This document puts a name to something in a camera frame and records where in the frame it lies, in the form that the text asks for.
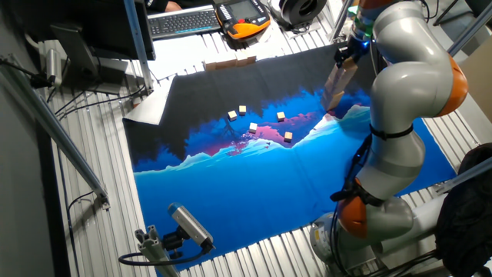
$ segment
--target keyboard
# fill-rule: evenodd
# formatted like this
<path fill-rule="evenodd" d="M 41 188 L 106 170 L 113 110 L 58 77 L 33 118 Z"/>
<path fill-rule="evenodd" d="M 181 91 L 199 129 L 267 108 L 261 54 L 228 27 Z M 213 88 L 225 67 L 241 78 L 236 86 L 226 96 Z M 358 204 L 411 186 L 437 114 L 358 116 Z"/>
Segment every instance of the keyboard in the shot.
<path fill-rule="evenodd" d="M 149 15 L 152 39 L 177 38 L 221 29 L 212 5 Z"/>

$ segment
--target metal grating floor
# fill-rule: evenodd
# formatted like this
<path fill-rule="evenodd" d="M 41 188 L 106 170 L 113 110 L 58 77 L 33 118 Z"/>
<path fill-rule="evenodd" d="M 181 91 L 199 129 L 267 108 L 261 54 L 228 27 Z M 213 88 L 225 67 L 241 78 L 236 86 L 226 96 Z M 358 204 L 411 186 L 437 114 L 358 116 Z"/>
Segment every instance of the metal grating floor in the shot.
<path fill-rule="evenodd" d="M 330 1 L 330 5 L 332 8 L 337 5 L 339 10 L 341 3 Z M 293 39 L 288 39 L 272 21 L 270 38 L 264 43 L 251 45 L 250 48 L 258 52 L 258 59 L 263 59 L 328 45 L 327 35 L 331 33 L 329 15 L 328 8 L 325 8 L 317 17 L 321 24 L 318 30 Z M 206 48 L 207 51 L 218 54 L 234 51 L 218 33 L 196 35 L 195 38 L 200 44 L 197 47 Z M 137 62 L 132 62 L 130 68 L 134 75 L 141 75 Z M 197 60 L 177 74 L 186 75 L 203 70 L 201 60 Z M 171 82 L 172 77 L 165 78 L 160 81 L 161 86 L 155 84 L 155 89 L 168 89 Z M 53 111 L 58 111 L 78 93 L 80 92 L 57 93 L 50 107 Z M 128 85 L 121 89 L 121 95 L 129 93 Z M 114 98 L 114 95 L 84 92 L 64 107 L 61 113 L 74 107 Z M 66 209 L 62 209 L 72 276 L 156 276 L 153 268 L 130 267 L 118 263 L 120 255 L 138 251 L 134 230 L 145 229 L 121 122 L 122 117 L 130 110 L 129 101 L 113 101 L 80 109 L 61 120 L 67 133 L 104 183 L 111 203 L 109 210 L 103 210 L 95 202 L 95 197 L 90 195 L 76 203 L 69 214 L 65 212 Z M 425 119 L 425 123 L 455 169 L 459 167 L 464 155 L 479 143 L 459 111 L 442 118 Z M 66 207 L 72 199 L 90 192 L 90 188 L 65 155 L 57 150 L 54 142 L 53 149 L 55 161 L 58 161 L 55 166 L 60 200 Z M 411 206 L 419 206 L 431 200 L 431 194 L 424 189 L 402 198 Z M 68 217 L 73 224 L 74 247 L 69 235 Z M 309 228 L 303 227 L 276 235 L 203 262 L 181 272 L 181 276 L 326 276 L 325 265 L 316 258 L 310 247 Z M 364 272 L 367 270 L 374 271 L 375 268 L 369 263 Z"/>

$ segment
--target orange handheld controller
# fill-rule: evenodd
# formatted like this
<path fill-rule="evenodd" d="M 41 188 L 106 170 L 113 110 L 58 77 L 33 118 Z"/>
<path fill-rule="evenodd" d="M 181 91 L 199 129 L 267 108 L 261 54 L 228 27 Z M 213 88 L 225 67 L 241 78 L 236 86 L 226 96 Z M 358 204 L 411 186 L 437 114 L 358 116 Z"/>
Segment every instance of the orange handheld controller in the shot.
<path fill-rule="evenodd" d="M 215 2 L 215 13 L 224 33 L 233 39 L 248 40 L 270 25 L 270 15 L 260 0 Z"/>

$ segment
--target black bag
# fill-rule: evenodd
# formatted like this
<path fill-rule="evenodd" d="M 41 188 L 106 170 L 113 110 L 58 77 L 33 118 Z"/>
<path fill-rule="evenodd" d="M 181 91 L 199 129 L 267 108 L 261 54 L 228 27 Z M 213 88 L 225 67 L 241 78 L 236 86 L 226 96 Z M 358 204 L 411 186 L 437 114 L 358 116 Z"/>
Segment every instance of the black bag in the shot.
<path fill-rule="evenodd" d="M 458 174 L 492 157 L 492 143 L 464 157 Z M 455 188 L 446 199 L 436 227 L 438 257 L 454 277 L 469 277 L 492 256 L 492 170 Z"/>

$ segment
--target black strap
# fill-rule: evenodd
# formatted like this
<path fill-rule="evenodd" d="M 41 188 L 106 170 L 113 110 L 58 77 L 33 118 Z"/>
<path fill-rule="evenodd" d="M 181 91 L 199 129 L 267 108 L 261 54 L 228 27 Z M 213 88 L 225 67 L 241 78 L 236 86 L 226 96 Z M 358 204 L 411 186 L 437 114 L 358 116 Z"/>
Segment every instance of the black strap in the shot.
<path fill-rule="evenodd" d="M 410 128 L 406 129 L 403 132 L 395 133 L 395 134 L 387 134 L 384 131 L 378 131 L 375 128 L 372 127 L 371 124 L 369 124 L 369 127 L 371 128 L 371 133 L 379 138 L 382 138 L 384 141 L 387 139 L 395 139 L 395 138 L 400 138 L 402 136 L 410 134 L 414 130 L 414 125 L 412 124 Z"/>
<path fill-rule="evenodd" d="M 362 186 L 355 183 L 355 176 L 353 176 L 355 165 L 362 160 L 364 155 L 369 155 L 368 152 L 371 148 L 371 143 L 372 135 L 368 135 L 364 142 L 362 142 L 361 147 L 359 147 L 359 149 L 355 152 L 354 157 L 352 158 L 351 168 L 349 170 L 347 178 L 345 179 L 344 187 L 339 192 L 335 192 L 330 196 L 331 201 L 339 202 L 353 196 L 358 196 L 361 198 L 362 202 L 365 205 L 369 204 L 376 207 L 383 205 L 383 200 L 377 199 L 376 197 L 372 196 L 369 192 L 362 188 Z"/>
<path fill-rule="evenodd" d="M 358 196 L 361 198 L 362 202 L 365 205 L 373 205 L 375 207 L 379 207 L 383 205 L 384 201 L 372 196 L 369 192 L 367 192 L 364 188 L 362 188 L 358 184 L 354 184 L 354 182 L 350 181 L 344 185 L 344 188 L 335 192 L 330 196 L 331 201 L 339 202 L 341 200 L 345 200 L 347 198 Z"/>

